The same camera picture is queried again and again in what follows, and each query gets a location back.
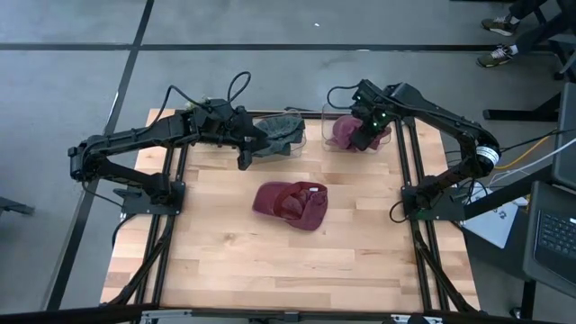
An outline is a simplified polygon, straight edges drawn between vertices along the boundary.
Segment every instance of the shoe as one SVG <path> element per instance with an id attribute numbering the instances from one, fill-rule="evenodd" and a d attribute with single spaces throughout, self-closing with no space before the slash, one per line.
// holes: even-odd
<path id="1" fill-rule="evenodd" d="M 493 68 L 506 64 L 511 59 L 513 59 L 513 56 L 510 46 L 499 45 L 492 53 L 480 56 L 476 62 L 483 68 Z"/>
<path id="2" fill-rule="evenodd" d="M 511 14 L 509 14 L 505 17 L 497 17 L 494 19 L 484 19 L 481 22 L 481 24 L 482 24 L 482 28 L 487 30 L 487 31 L 497 32 L 498 34 L 504 35 L 504 36 L 512 36 L 512 35 L 514 35 L 514 32 L 516 31 L 516 29 L 520 25 L 520 22 L 512 23 L 512 22 L 510 22 L 510 19 L 512 19 Z"/>

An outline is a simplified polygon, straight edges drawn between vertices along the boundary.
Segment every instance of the gray cloth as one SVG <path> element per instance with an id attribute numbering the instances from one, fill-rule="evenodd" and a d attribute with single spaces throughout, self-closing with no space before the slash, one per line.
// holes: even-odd
<path id="1" fill-rule="evenodd" d="M 290 156 L 291 143 L 302 143 L 303 133 L 306 126 L 301 116 L 289 114 L 264 118 L 256 125 L 260 130 L 268 134 L 269 146 L 252 153 L 252 156 L 263 158 L 273 154 Z"/>

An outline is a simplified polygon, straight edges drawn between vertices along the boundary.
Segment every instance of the baseball cap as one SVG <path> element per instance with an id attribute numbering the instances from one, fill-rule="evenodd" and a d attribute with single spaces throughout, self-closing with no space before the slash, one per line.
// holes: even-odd
<path id="1" fill-rule="evenodd" d="M 346 149 L 352 152 L 356 152 L 357 149 L 351 145 L 350 137 L 352 137 L 352 133 L 359 129 L 360 126 L 362 126 L 361 120 L 355 118 L 352 115 L 344 115 L 334 121 L 334 125 L 332 126 L 332 134 L 334 136 L 327 140 L 326 143 L 332 146 L 337 146 L 339 149 Z M 386 127 L 384 133 L 376 136 L 368 148 L 378 149 L 380 140 L 391 132 L 392 129 L 390 127 Z"/>
<path id="2" fill-rule="evenodd" d="M 262 184 L 252 204 L 255 212 L 282 218 L 301 230 L 317 229 L 327 208 L 328 188 L 309 182 Z"/>

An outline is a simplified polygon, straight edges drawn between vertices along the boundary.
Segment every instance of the wooden table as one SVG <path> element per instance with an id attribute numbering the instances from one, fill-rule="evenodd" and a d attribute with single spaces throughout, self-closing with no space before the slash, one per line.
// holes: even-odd
<path id="1" fill-rule="evenodd" d="M 157 112 L 150 112 L 148 122 Z M 444 171 L 439 132 L 422 122 L 417 130 L 426 173 Z M 411 162 L 410 137 L 405 133 Z M 162 306 L 422 311 L 410 226 L 388 217 L 402 185 L 395 132 L 375 154 L 326 151 L 320 121 L 306 121 L 306 137 L 301 157 L 256 160 L 247 171 L 237 170 L 238 154 L 230 148 L 198 144 L 189 150 L 184 208 L 176 218 Z M 164 154 L 163 148 L 140 151 L 136 169 L 159 172 Z M 268 181 L 324 184 L 328 211 L 319 229 L 302 231 L 252 212 L 257 188 Z M 400 206 L 394 214 L 402 217 Z M 138 216 L 119 231 L 103 302 L 112 299 L 140 266 L 150 219 Z M 443 268 L 478 308 L 462 233 L 449 222 L 437 221 L 435 226 Z M 427 272 L 432 302 L 439 308 L 434 276 Z M 150 301 L 155 277 L 152 270 L 145 301 Z"/>

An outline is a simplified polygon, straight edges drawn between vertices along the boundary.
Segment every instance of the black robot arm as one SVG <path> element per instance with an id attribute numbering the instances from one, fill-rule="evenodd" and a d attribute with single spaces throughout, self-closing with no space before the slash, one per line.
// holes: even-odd
<path id="1" fill-rule="evenodd" d="M 254 127 L 244 107 L 234 109 L 225 100 L 213 99 L 202 107 L 158 119 L 145 128 L 89 137 L 68 150 L 70 176 L 78 182 L 105 179 L 128 185 L 141 189 L 153 205 L 170 204 L 175 188 L 168 175 L 148 175 L 117 165 L 108 157 L 155 146 L 176 149 L 198 142 L 238 149 L 240 170 L 251 164 L 253 152 L 268 146 L 266 133 Z"/>
<path id="2" fill-rule="evenodd" d="M 380 89 L 362 80 L 354 93 L 352 115 L 363 121 L 352 134 L 352 145 L 366 149 L 378 134 L 395 119 L 418 118 L 445 132 L 460 144 L 462 161 L 440 175 L 427 175 L 417 186 L 402 193 L 408 215 L 429 210 L 434 200 L 448 187 L 467 178 L 487 176 L 500 159 L 498 141 L 480 124 L 468 121 L 422 97 L 413 86 L 401 83 Z"/>

